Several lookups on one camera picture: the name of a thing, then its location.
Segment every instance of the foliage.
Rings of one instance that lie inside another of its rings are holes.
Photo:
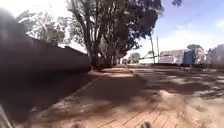
[[[58,44],[63,42],[65,38],[65,27],[67,24],[56,22],[48,13],[30,13],[24,11],[16,20],[27,27],[27,34],[30,36],[44,40],[49,43]]]
[[[71,0],[68,10],[79,23],[88,54],[96,61],[98,53],[110,60],[140,48],[136,39],[151,36],[163,7],[160,0]],[[99,48],[102,41],[106,50]]]
[[[199,44],[189,44],[189,45],[187,46],[187,48],[188,48],[188,49],[197,49],[197,48],[201,48],[201,49],[203,49],[203,48],[201,47],[201,45],[199,45]]]
[[[138,63],[140,59],[141,57],[139,53],[132,53],[129,57],[129,60],[131,60],[132,63]]]

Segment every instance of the utility pole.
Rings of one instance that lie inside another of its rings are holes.
[[[153,63],[155,64],[155,53],[154,53],[154,48],[153,48],[152,35],[150,36],[150,40],[151,40],[151,45],[152,45],[152,57],[153,57]]]
[[[159,57],[160,57],[160,53],[159,53],[159,37],[156,37],[156,42],[157,42],[157,52],[158,52],[158,62],[159,62]]]

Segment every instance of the paved path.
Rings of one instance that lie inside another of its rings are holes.
[[[108,70],[78,93],[62,99],[33,116],[33,128],[139,128],[145,121],[153,128],[191,128],[163,101],[147,80],[128,70]]]

